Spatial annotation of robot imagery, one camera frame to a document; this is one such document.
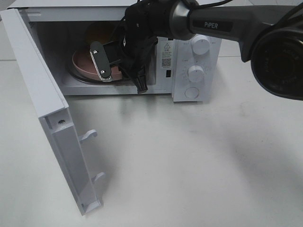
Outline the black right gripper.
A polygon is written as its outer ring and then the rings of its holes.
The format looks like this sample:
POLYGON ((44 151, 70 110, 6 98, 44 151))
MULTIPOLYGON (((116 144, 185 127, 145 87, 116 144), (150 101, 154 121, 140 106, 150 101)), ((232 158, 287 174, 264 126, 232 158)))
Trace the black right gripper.
POLYGON ((117 65, 125 77, 134 80, 137 92, 146 92, 146 66, 157 43, 155 36, 141 39, 138 35, 121 35, 118 40, 106 43, 104 49, 109 63, 117 65))

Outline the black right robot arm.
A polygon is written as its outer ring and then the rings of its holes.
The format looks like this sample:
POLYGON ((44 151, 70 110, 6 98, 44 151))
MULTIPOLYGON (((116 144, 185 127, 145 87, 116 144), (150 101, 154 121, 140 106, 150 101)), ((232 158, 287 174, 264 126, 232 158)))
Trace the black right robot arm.
POLYGON ((117 64, 147 90, 144 66, 159 37, 189 40, 194 35, 232 40, 241 60, 250 62, 256 81, 269 93, 303 98, 303 6, 199 5, 195 0, 142 0, 125 10, 118 41, 107 43, 102 57, 117 64))

